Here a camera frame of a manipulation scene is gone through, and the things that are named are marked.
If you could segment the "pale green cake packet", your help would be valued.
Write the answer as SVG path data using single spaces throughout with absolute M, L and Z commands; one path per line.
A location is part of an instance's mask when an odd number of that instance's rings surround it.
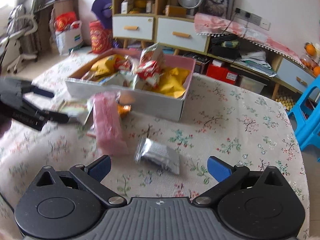
M 57 111 L 69 117 L 67 123 L 78 123 L 84 126 L 89 119 L 92 108 L 91 99 L 63 99 Z

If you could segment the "silver foil snack packet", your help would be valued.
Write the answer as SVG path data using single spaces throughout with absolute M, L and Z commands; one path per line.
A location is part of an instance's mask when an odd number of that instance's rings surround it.
M 135 152 L 135 162 L 149 161 L 173 174 L 180 174 L 180 155 L 165 144 L 143 137 Z

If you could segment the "red white candy packet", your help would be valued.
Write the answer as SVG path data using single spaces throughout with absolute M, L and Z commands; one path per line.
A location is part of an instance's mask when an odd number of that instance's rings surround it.
M 114 69 L 117 71 L 124 70 L 124 71 L 131 71 L 132 62 L 129 59 L 116 59 Z

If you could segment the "pink snack packet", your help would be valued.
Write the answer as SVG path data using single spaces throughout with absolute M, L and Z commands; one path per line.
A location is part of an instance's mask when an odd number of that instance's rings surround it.
M 93 96 L 93 121 L 97 149 L 105 155 L 128 155 L 123 139 L 116 94 L 104 92 Z

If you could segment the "floral tablecloth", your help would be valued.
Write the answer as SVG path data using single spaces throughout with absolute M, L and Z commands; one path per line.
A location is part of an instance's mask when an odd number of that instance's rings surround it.
M 88 128 L 48 123 L 40 132 L 13 122 L 1 139 L 1 239 L 21 239 L 11 211 L 44 165 L 68 170 L 100 157 Z M 115 157 L 103 184 L 126 199 L 188 197 L 216 184 L 207 170 L 214 155 L 254 171 L 277 167 L 308 209 L 302 154 L 283 107 L 268 98 L 203 75 L 193 76 L 179 122 L 131 112 L 123 120 L 129 155 Z M 180 154 L 180 174 L 134 161 L 142 137 Z

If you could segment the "white shopping bag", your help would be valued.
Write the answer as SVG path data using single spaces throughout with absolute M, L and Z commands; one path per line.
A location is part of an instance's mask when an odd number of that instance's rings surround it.
M 84 44 L 81 33 L 82 22 L 75 21 L 65 31 L 56 31 L 55 40 L 60 55 L 67 55 L 78 50 Z

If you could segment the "orange small snack packet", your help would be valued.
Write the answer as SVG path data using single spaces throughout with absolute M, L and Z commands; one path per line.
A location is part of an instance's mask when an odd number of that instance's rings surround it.
M 117 105 L 117 111 L 121 119 L 125 118 L 131 112 L 130 105 Z

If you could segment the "yellow snack packet left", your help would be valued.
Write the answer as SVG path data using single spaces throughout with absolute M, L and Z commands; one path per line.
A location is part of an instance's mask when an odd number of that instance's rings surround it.
M 110 55 L 94 63 L 90 71 L 95 77 L 108 76 L 117 72 L 124 61 L 125 57 L 119 54 Z

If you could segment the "red cartoon bucket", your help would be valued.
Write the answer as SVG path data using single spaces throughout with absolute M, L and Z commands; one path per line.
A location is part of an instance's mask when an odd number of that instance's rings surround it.
M 93 54 L 101 54 L 112 48 L 112 29 L 106 29 L 102 23 L 97 20 L 89 23 L 89 32 Z

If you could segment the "purple plush toy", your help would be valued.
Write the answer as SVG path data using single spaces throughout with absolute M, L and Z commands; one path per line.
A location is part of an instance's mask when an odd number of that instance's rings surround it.
M 95 0 L 91 12 L 105 29 L 112 29 L 112 0 Z

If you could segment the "pink white cardboard box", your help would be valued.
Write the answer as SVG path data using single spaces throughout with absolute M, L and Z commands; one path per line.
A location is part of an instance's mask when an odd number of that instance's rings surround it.
M 108 76 L 95 77 L 93 72 L 90 71 L 92 65 L 98 60 L 114 54 L 119 54 L 125 59 L 131 60 L 131 71 L 120 70 Z M 119 92 L 119 102 L 122 105 L 132 106 L 134 111 L 157 118 L 180 121 L 185 98 L 192 80 L 195 60 L 182 56 L 164 55 L 164 68 L 177 67 L 190 71 L 183 85 L 186 89 L 185 94 L 175 99 L 155 93 L 154 89 L 136 74 L 135 70 L 139 66 L 140 55 L 140 51 L 128 49 L 110 49 L 102 53 L 65 79 L 70 96 L 77 99 L 88 99 L 95 94 L 106 91 Z

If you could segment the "low wooden tv bench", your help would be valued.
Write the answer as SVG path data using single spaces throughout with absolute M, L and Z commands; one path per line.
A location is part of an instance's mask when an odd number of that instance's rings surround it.
M 271 85 L 273 100 L 281 87 L 302 94 L 316 79 L 313 72 L 299 60 L 234 34 L 209 34 L 205 52 L 225 62 L 228 67 L 237 69 L 240 74 Z

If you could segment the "red white nut packet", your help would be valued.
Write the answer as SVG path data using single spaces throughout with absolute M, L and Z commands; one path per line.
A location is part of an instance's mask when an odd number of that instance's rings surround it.
M 164 64 L 163 48 L 159 43 L 155 43 L 143 49 L 135 72 L 152 88 L 157 88 Z

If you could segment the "white wooden drawer cabinet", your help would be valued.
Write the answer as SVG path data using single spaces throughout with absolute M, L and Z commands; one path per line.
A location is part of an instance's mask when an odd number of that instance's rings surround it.
M 205 54 L 207 37 L 196 33 L 194 17 L 200 6 L 187 9 L 185 18 L 168 17 L 166 5 L 180 6 L 178 0 L 112 0 L 113 36 L 124 41 L 138 40 L 143 48 L 147 42 L 159 42 L 179 51 Z

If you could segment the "oranges on bench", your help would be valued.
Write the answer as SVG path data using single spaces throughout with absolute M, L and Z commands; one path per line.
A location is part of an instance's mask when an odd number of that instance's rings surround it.
M 304 45 L 305 54 L 300 57 L 302 64 L 317 77 L 319 76 L 319 44 L 307 42 Z

